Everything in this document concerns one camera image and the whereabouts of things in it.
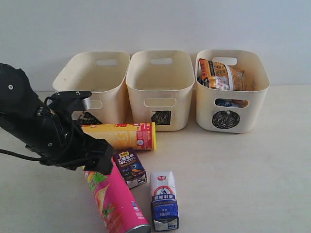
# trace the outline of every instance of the pink chip can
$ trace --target pink chip can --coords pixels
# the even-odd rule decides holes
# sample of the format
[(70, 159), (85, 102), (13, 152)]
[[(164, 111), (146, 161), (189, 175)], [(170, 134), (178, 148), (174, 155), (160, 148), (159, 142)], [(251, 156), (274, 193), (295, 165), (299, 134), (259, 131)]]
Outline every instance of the pink chip can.
[(93, 171), (84, 171), (84, 174), (109, 233), (151, 232), (114, 162), (109, 176)]

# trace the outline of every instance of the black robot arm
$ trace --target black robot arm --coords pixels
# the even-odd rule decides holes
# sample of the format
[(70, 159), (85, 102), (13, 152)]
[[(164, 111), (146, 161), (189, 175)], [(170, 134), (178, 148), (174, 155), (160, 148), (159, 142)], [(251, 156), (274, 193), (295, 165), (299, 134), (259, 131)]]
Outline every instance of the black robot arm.
[(0, 127), (26, 143), (40, 157), (0, 150), (47, 166), (62, 166), (110, 174), (113, 148), (106, 140), (85, 134), (71, 118), (89, 106), (89, 91), (55, 93), (43, 103), (21, 69), (0, 63)]

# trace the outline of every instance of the silver can bottom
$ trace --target silver can bottom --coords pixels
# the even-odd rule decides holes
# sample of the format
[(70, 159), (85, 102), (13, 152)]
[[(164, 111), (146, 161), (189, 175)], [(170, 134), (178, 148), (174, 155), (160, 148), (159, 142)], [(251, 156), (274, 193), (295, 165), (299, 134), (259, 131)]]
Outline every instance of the silver can bottom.
[(150, 232), (151, 232), (151, 227), (145, 224), (145, 225), (136, 226), (128, 230), (126, 233), (150, 233)]

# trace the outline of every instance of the plastic storage basket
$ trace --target plastic storage basket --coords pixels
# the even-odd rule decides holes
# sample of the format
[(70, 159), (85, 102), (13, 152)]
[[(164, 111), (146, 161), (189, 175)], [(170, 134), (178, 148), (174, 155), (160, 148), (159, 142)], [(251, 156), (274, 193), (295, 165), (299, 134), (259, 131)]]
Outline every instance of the plastic storage basket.
[(57, 91), (89, 90), (88, 110), (103, 124), (124, 123), (129, 105), (125, 76), (130, 56), (123, 52), (83, 52), (53, 82)]
[(126, 84), (135, 123), (155, 122), (157, 131), (186, 126), (194, 85), (187, 53), (158, 50), (134, 54)]
[[(223, 91), (201, 85), (197, 81), (198, 61), (200, 58), (219, 61), (226, 65), (244, 70), (246, 85), (250, 91)], [(241, 50), (205, 50), (196, 59), (196, 88), (197, 88), (197, 123), (210, 131), (244, 133), (251, 130), (257, 120), (268, 87), (269, 78), (257, 55)], [(216, 106), (216, 99), (247, 100), (244, 108)]]

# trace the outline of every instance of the table surface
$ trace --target table surface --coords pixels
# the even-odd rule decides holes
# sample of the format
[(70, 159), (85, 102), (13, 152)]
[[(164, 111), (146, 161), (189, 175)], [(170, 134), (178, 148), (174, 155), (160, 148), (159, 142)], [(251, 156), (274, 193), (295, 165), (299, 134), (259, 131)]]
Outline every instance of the table surface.
[[(47, 93), (40, 93), (44, 98)], [(311, 85), (271, 86), (254, 129), (209, 132), (195, 121), (139, 151), (148, 173), (172, 170), (179, 233), (311, 232)], [(0, 130), (0, 148), (32, 155)], [(105, 233), (79, 171), (1, 156), (0, 233)], [(132, 189), (150, 221), (149, 184)]]

